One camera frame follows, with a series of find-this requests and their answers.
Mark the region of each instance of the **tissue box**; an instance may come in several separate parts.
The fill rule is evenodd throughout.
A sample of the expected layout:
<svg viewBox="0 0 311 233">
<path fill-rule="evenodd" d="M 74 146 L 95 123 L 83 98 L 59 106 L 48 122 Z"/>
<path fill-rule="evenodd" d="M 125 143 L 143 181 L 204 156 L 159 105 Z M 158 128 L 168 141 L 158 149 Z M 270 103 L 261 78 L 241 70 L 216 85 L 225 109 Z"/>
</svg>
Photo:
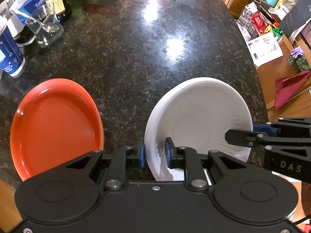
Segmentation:
<svg viewBox="0 0 311 233">
<path fill-rule="evenodd" d="M 16 0 L 11 8 L 31 15 L 31 12 L 33 12 L 43 4 L 45 4 L 45 0 Z M 17 17 L 23 23 L 23 25 L 26 25 L 26 18 L 21 15 L 17 15 Z"/>
</svg>

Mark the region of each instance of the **metal spoon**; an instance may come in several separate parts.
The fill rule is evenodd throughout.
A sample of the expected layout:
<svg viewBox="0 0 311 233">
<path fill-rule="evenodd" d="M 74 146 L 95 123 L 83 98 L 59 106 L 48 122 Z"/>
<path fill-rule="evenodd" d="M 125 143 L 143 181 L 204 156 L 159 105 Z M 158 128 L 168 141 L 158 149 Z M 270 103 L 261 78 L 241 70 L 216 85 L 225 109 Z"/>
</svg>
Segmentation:
<svg viewBox="0 0 311 233">
<path fill-rule="evenodd" d="M 44 29 L 46 32 L 55 32 L 55 31 L 58 31 L 59 27 L 57 24 L 55 23 L 50 23 L 50 22 L 47 22 L 47 23 L 42 23 L 41 21 L 39 20 L 36 20 L 34 19 L 33 17 L 27 15 L 26 13 L 24 12 L 21 12 L 19 10 L 15 10 L 15 9 L 12 9 L 16 14 L 18 15 L 21 15 L 25 18 L 28 18 L 30 20 L 33 20 L 34 22 L 37 22 L 39 23 L 41 26 L 42 26 L 42 29 Z"/>
</svg>

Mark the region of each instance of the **red snack bag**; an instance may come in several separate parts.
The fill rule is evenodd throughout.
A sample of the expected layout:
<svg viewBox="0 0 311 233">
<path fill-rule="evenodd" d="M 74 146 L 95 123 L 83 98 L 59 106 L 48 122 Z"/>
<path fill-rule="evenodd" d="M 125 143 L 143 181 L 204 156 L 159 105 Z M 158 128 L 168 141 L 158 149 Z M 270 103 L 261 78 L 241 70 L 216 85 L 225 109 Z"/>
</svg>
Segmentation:
<svg viewBox="0 0 311 233">
<path fill-rule="evenodd" d="M 262 35 L 264 30 L 268 26 L 266 21 L 263 20 L 260 16 L 258 11 L 252 16 L 252 23 L 254 24 L 259 35 Z"/>
</svg>

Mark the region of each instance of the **orange plate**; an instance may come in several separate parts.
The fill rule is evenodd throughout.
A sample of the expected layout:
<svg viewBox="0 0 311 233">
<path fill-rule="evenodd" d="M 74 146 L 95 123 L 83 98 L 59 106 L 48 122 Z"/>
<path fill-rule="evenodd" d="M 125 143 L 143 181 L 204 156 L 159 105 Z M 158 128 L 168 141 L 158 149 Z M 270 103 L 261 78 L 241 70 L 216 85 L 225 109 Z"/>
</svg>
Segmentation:
<svg viewBox="0 0 311 233">
<path fill-rule="evenodd" d="M 92 97 L 67 79 L 34 87 L 18 106 L 11 126 L 11 154 L 23 181 L 91 150 L 102 150 L 103 144 L 102 122 Z"/>
</svg>

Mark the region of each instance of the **glass cup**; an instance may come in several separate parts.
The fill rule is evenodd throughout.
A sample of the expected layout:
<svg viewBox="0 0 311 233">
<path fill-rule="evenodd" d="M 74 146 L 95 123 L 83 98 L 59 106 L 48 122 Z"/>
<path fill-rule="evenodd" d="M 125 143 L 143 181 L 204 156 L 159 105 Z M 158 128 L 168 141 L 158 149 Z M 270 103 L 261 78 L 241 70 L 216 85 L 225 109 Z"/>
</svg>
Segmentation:
<svg viewBox="0 0 311 233">
<path fill-rule="evenodd" d="M 64 33 L 63 26 L 58 22 L 54 4 L 43 4 L 35 11 L 30 13 L 31 16 L 42 23 L 54 23 L 58 26 L 58 30 L 55 32 L 46 32 L 42 25 L 38 22 L 35 22 L 31 19 L 26 20 L 27 26 L 35 34 L 38 45 L 41 48 L 50 46 L 55 40 L 59 39 L 60 36 Z"/>
</svg>

